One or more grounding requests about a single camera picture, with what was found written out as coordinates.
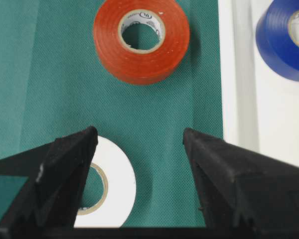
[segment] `electrical tape roll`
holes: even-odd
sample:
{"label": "electrical tape roll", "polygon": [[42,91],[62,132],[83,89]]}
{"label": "electrical tape roll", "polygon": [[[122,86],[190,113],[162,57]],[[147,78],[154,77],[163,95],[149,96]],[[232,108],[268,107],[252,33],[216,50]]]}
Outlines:
{"label": "electrical tape roll", "polygon": [[[128,46],[122,34],[132,24],[150,26],[159,43],[150,50]],[[96,51],[116,78],[149,85],[171,75],[186,54],[190,31],[187,17],[175,0],[106,0],[93,28]]]}
{"label": "electrical tape roll", "polygon": [[299,81],[299,0],[274,0],[258,22],[256,42],[270,68]]}

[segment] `red electrical tape roll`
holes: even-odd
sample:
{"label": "red electrical tape roll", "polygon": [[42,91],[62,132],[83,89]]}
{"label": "red electrical tape roll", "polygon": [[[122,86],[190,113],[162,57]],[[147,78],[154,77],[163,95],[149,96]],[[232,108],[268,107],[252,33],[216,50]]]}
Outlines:
{"label": "red electrical tape roll", "polygon": [[[150,50],[128,46],[122,33],[132,24],[149,25],[159,44]],[[106,0],[94,21],[94,42],[104,67],[137,85],[164,80],[176,69],[189,44],[187,17],[175,0]]]}

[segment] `green fabric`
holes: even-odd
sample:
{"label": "green fabric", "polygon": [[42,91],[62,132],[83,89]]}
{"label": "green fabric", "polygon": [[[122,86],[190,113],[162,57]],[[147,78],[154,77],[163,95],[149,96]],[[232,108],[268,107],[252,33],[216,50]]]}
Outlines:
{"label": "green fabric", "polygon": [[122,34],[127,45],[134,49],[149,50],[159,43],[159,38],[153,29],[145,24],[129,26]]}
{"label": "green fabric", "polygon": [[103,195],[103,191],[104,187],[101,176],[94,168],[90,167],[80,208],[90,208],[97,204]]}
{"label": "green fabric", "polygon": [[26,180],[27,177],[0,176],[0,220]]}
{"label": "green fabric", "polygon": [[177,1],[190,47],[176,72],[151,86],[118,81],[101,65],[92,27],[102,0],[17,2],[0,1],[0,28],[19,29],[0,33],[0,158],[94,125],[136,174],[125,227],[203,226],[182,134],[222,137],[217,0]]}

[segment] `white electrical tape roll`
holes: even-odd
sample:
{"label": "white electrical tape roll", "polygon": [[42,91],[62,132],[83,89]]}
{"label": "white electrical tape roll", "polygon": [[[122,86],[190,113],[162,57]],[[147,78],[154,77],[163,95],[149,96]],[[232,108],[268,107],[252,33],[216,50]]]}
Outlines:
{"label": "white electrical tape roll", "polygon": [[75,228],[119,228],[134,205],[136,180],[129,159],[110,140],[99,136],[98,141],[91,167],[102,178],[103,195],[96,205],[79,210]]}

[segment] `blue electrical tape roll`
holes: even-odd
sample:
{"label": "blue electrical tape roll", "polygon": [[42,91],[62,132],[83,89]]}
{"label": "blue electrical tape roll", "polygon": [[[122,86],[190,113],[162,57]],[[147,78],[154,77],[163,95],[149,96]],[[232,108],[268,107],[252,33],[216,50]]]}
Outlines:
{"label": "blue electrical tape roll", "polygon": [[258,22],[256,42],[270,68],[299,81],[299,0],[274,0]]}

